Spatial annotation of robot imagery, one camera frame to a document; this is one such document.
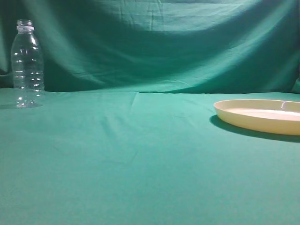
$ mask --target green tablecloth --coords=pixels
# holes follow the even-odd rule
[[[300,138],[233,127],[213,103],[300,95],[0,90],[1,225],[299,225]]]

